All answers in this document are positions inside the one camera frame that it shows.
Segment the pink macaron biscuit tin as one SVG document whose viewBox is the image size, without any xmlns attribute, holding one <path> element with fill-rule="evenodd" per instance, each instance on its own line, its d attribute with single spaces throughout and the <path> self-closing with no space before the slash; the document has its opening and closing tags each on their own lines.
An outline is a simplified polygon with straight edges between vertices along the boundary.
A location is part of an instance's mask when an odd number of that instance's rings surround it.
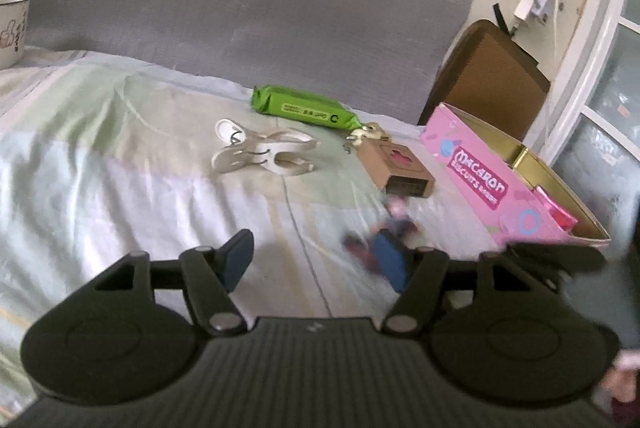
<svg viewBox="0 0 640 428">
<path fill-rule="evenodd" d="M 510 241 L 606 247 L 610 234 L 533 151 L 464 111 L 440 104 L 421 142 L 442 166 L 477 218 L 500 246 Z M 570 233 L 556 225 L 532 189 L 540 185 L 578 222 Z"/>
</svg>

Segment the red box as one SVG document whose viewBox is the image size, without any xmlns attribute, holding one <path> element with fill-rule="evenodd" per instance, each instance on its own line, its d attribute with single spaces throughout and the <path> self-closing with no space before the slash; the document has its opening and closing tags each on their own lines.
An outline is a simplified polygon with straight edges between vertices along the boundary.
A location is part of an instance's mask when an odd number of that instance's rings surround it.
<svg viewBox="0 0 640 428">
<path fill-rule="evenodd" d="M 535 186 L 532 193 L 562 231 L 570 233 L 574 229 L 577 218 L 557 203 L 540 185 Z"/>
</svg>

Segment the white wall plug charger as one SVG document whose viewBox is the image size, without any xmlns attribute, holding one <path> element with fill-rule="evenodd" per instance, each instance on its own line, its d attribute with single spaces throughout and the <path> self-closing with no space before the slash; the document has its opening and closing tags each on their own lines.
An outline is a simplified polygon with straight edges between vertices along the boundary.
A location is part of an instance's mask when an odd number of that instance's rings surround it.
<svg viewBox="0 0 640 428">
<path fill-rule="evenodd" d="M 517 24 L 524 24 L 532 18 L 543 20 L 546 16 L 548 0 L 521 0 L 518 2 L 513 16 Z"/>
</svg>

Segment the brown cardboard box pink cutout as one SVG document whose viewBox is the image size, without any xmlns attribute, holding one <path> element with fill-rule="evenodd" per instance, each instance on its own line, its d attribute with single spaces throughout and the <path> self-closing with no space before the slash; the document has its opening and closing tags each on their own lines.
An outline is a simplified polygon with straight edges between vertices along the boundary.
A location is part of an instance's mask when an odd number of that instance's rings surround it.
<svg viewBox="0 0 640 428">
<path fill-rule="evenodd" d="M 428 198 L 435 177 L 405 145 L 364 139 L 358 159 L 373 184 L 387 195 Z"/>
</svg>

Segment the light bed sheet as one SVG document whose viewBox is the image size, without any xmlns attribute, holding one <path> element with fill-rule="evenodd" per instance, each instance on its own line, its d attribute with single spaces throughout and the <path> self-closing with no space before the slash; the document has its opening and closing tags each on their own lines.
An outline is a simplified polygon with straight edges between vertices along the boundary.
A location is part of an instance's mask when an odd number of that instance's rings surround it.
<svg viewBox="0 0 640 428">
<path fill-rule="evenodd" d="M 338 134 L 316 128 L 312 172 L 217 174 L 216 123 L 258 132 L 250 91 L 131 58 L 30 50 L 1 75 L 1 418 L 32 402 L 27 328 L 125 253 L 173 259 L 240 229 L 255 258 L 233 298 L 248 317 L 381 317 L 383 278 L 346 252 L 383 218 L 380 192 Z"/>
</svg>

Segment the yellow plush keychain toy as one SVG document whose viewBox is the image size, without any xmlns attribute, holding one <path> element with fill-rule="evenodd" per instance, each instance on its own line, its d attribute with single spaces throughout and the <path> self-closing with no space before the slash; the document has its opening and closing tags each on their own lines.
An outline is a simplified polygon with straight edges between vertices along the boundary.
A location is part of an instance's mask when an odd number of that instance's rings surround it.
<svg viewBox="0 0 640 428">
<path fill-rule="evenodd" d="M 390 136 L 376 122 L 369 122 L 361 125 L 360 128 L 352 130 L 345 137 L 344 151 L 350 154 L 355 149 L 358 149 L 365 140 L 388 142 Z"/>
</svg>

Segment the green wet wipes pack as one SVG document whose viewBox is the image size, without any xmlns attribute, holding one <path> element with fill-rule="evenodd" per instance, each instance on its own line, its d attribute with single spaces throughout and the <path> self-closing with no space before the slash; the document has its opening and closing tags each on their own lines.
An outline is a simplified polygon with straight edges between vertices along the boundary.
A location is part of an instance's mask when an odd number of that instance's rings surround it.
<svg viewBox="0 0 640 428">
<path fill-rule="evenodd" d="M 337 100 L 281 85 L 255 86 L 250 107 L 258 114 L 335 130 L 352 131 L 361 127 L 357 115 Z"/>
</svg>

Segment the white framed glass door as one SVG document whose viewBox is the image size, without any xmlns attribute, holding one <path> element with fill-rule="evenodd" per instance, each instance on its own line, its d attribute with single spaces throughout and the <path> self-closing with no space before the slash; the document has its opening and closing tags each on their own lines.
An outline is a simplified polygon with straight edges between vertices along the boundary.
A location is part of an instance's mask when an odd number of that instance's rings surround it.
<svg viewBox="0 0 640 428">
<path fill-rule="evenodd" d="M 544 158 L 623 257 L 639 200 L 639 0 L 603 0 L 593 44 Z"/>
</svg>

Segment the beige clothes peg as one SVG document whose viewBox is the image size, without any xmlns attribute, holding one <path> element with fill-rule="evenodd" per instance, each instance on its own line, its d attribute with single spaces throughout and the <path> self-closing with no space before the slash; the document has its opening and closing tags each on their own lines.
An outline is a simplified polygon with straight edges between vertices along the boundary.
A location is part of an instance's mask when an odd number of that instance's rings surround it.
<svg viewBox="0 0 640 428">
<path fill-rule="evenodd" d="M 215 133 L 224 143 L 224 148 L 212 157 L 216 173 L 261 167 L 279 177 L 297 177 L 314 169 L 305 155 L 320 145 L 314 137 L 299 130 L 277 128 L 256 132 L 230 119 L 219 120 Z"/>
</svg>

